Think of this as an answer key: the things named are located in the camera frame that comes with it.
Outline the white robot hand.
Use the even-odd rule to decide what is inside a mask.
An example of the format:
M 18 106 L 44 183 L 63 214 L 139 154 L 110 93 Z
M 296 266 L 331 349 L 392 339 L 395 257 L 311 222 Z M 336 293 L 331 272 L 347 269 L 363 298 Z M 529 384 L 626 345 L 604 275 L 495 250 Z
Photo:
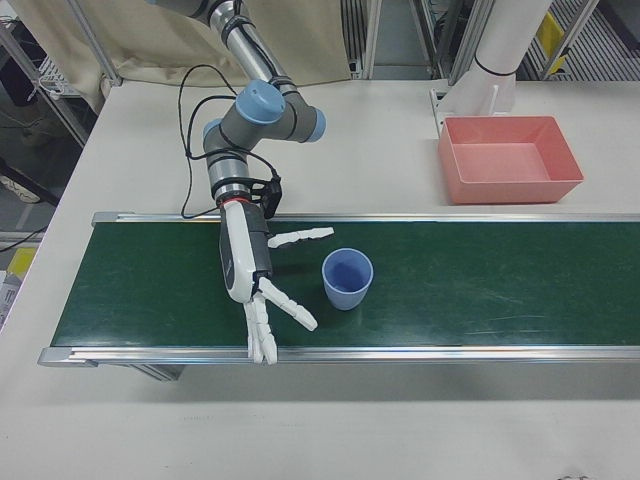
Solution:
M 273 284 L 270 251 L 331 236 L 334 229 L 320 227 L 272 235 L 261 209 L 239 199 L 222 205 L 220 227 L 219 251 L 224 284 L 229 297 L 241 304 L 245 312 L 248 357 L 256 364 L 273 365 L 278 361 L 278 351 L 269 324 L 267 302 L 309 331 L 315 330 L 318 323 L 304 306 Z

